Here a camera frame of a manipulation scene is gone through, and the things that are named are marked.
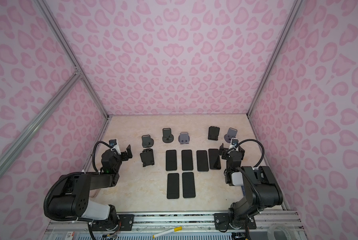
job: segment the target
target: clear tape roll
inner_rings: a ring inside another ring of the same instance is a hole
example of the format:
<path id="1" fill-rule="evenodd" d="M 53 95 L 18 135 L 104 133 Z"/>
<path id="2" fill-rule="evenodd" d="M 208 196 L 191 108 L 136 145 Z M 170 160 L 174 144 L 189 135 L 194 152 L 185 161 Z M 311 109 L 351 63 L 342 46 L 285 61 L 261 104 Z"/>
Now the clear tape roll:
<path id="1" fill-rule="evenodd" d="M 287 240 L 296 240 L 295 234 L 293 232 L 291 232 L 290 229 L 283 224 L 274 224 L 268 228 L 268 230 L 267 230 L 268 240 L 276 240 L 275 234 L 274 234 L 275 230 L 282 231 L 284 233 L 284 235 L 286 236 Z"/>

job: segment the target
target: white marker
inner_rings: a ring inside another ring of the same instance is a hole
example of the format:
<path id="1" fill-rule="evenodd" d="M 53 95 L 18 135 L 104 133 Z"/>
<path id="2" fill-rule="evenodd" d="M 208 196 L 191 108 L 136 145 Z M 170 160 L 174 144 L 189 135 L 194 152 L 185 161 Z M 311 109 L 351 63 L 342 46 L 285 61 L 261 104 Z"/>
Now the white marker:
<path id="1" fill-rule="evenodd" d="M 164 232 L 157 233 L 157 234 L 153 235 L 152 237 L 153 237 L 153 238 L 157 238 L 157 237 L 160 237 L 160 236 L 163 236 L 163 235 L 172 233 L 172 232 L 180 231 L 181 229 L 182 229 L 182 227 L 176 227 L 176 228 L 173 228 L 173 229 L 164 231 Z"/>

